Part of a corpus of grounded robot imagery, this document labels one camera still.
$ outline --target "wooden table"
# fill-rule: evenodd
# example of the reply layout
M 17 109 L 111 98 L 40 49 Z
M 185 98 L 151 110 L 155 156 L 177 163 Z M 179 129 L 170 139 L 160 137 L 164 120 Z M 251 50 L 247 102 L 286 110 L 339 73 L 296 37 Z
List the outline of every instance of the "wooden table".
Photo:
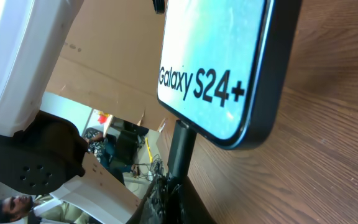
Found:
M 223 151 L 198 136 L 189 176 L 218 223 L 358 223 L 358 0 L 304 0 L 270 137 Z

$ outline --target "phone screen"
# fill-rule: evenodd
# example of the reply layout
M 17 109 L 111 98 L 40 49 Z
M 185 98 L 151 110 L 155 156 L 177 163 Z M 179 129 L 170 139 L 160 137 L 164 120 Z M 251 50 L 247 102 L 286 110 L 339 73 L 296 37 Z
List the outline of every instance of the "phone screen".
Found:
M 266 2 L 169 0 L 158 98 L 214 137 L 238 130 Z

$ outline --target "black hair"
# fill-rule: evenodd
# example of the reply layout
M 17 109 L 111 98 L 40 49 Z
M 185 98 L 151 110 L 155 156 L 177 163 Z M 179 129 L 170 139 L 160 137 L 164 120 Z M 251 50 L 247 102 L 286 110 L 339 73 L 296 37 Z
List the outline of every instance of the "black hair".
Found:
M 9 213 L 4 213 L 2 210 L 2 204 L 4 200 L 0 200 L 0 223 L 10 223 L 12 215 Z

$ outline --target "yellow object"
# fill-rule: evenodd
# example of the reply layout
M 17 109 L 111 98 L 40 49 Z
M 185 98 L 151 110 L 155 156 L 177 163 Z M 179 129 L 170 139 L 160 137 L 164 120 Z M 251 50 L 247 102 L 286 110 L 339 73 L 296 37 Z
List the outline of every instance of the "yellow object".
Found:
M 149 139 L 146 137 L 145 141 L 146 141 L 147 151 L 149 152 L 150 163 L 153 163 L 153 157 L 152 157 L 152 151 L 150 150 Z

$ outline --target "person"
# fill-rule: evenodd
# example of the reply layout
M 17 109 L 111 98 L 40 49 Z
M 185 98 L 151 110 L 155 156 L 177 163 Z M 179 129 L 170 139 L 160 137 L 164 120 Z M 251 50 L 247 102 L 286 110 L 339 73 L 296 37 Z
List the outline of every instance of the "person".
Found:
M 85 141 L 88 143 L 88 151 L 93 153 L 100 164 L 106 168 L 110 173 L 116 177 L 114 171 L 110 168 L 111 160 L 115 155 L 115 145 L 113 142 L 109 142 L 107 138 L 103 137 L 103 133 L 93 128 L 88 128 L 85 131 Z M 128 172 L 132 176 L 137 177 L 139 175 L 139 166 L 120 166 L 116 167 L 122 173 Z
M 28 195 L 9 197 L 0 200 L 0 223 L 10 223 L 27 218 L 29 212 L 36 206 L 53 199 L 50 195 L 38 196 L 34 199 Z M 99 223 L 74 205 L 63 202 L 50 210 L 43 212 L 40 218 L 51 221 L 76 224 Z

